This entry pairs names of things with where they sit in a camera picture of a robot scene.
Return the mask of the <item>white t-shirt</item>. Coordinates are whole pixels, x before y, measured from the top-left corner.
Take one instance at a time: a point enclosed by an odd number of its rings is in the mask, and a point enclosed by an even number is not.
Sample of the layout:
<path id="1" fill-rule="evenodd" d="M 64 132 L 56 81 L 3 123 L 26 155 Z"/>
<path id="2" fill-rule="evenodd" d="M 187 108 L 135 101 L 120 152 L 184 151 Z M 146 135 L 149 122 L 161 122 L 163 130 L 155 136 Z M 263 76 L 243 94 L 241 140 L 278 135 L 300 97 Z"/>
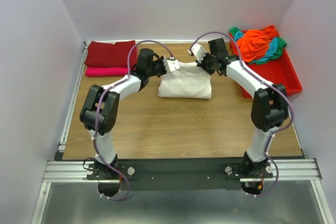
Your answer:
<path id="1" fill-rule="evenodd" d="M 195 62 L 180 62 L 178 70 L 161 77 L 158 97 L 211 99 L 211 75 Z"/>

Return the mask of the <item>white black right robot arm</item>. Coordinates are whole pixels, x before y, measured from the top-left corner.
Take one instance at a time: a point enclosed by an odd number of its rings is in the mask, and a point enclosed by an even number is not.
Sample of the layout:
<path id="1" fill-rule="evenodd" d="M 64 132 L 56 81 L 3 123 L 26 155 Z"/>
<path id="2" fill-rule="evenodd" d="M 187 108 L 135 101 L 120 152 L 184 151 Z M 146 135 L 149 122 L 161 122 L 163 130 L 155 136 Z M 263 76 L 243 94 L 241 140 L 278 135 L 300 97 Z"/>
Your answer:
<path id="1" fill-rule="evenodd" d="M 209 52 L 199 44 L 190 47 L 188 53 L 195 57 L 197 66 L 209 74 L 229 77 L 253 99 L 250 116 L 255 131 L 241 171 L 246 177 L 255 177 L 266 168 L 272 139 L 289 116 L 286 88 L 253 72 L 239 55 L 229 55 L 222 38 L 209 41 L 208 46 Z"/>

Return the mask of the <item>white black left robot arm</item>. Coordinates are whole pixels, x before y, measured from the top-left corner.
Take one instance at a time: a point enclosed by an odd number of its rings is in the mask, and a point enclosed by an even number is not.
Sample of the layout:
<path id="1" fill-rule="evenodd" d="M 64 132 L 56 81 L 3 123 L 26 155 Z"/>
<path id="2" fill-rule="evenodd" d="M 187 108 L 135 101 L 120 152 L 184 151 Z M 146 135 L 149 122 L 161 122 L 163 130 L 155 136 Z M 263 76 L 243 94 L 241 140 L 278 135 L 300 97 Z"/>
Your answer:
<path id="1" fill-rule="evenodd" d="M 94 168 L 88 172 L 104 179 L 122 177 L 118 171 L 117 154 L 111 131 L 117 121 L 119 103 L 129 95 L 141 91 L 151 77 L 167 74 L 168 59 L 153 50 L 141 49 L 136 64 L 121 80 L 107 86 L 92 85 L 80 112 L 80 121 L 89 131 L 95 150 Z"/>

